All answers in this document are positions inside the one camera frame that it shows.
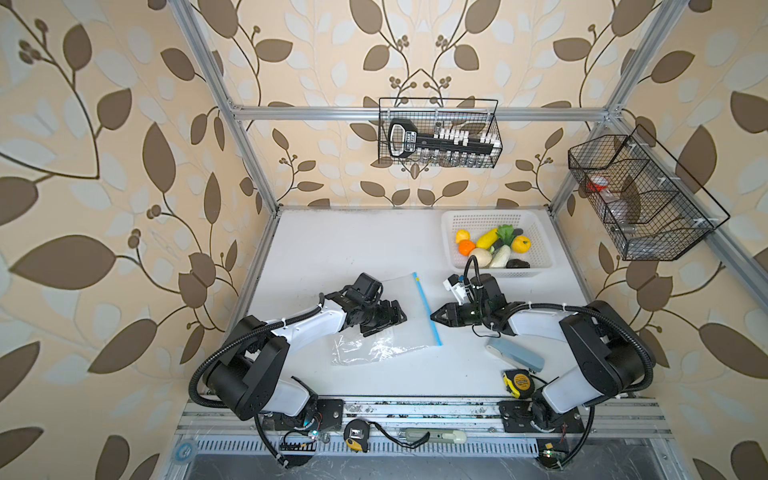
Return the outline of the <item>clear zip bag blue zipper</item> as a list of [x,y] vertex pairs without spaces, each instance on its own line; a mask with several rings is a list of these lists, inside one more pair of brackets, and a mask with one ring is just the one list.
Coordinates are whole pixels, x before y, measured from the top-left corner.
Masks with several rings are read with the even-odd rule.
[[362,323],[333,337],[333,364],[377,363],[442,344],[417,273],[384,281],[382,291]]

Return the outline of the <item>beige potato toy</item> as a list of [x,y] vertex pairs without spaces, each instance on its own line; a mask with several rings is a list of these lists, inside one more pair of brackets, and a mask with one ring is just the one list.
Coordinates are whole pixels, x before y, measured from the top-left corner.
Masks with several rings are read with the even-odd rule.
[[486,249],[475,248],[470,252],[471,256],[474,256],[477,260],[478,267],[480,269],[487,268],[493,260],[493,255]]

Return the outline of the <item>white radish with green leaves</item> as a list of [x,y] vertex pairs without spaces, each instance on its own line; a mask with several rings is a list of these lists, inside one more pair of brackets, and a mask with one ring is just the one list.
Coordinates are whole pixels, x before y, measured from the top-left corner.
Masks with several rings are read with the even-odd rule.
[[510,244],[517,236],[516,229],[512,225],[501,225],[498,227],[499,240],[492,246],[493,260],[489,268],[505,268],[510,260],[512,250]]

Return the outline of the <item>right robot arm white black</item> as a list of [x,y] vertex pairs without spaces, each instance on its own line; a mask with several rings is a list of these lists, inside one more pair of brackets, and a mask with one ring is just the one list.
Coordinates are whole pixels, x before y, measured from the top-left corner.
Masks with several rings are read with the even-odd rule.
[[592,407],[623,393],[648,388],[656,359],[606,302],[586,306],[509,302],[490,274],[446,281],[456,300],[430,315],[450,328],[483,326],[499,336],[533,336],[568,347],[576,366],[532,396],[532,412],[544,423],[576,407]]

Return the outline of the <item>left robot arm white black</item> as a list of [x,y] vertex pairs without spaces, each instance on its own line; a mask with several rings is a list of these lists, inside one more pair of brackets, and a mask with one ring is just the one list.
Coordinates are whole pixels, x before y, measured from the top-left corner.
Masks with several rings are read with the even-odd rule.
[[399,302],[382,294],[383,284],[362,273],[338,291],[321,293],[310,310],[270,322],[253,315],[242,318],[192,374],[189,399],[198,406],[228,409],[242,421],[266,413],[312,421],[318,395],[296,377],[282,378],[288,356],[349,328],[368,337],[406,322]]

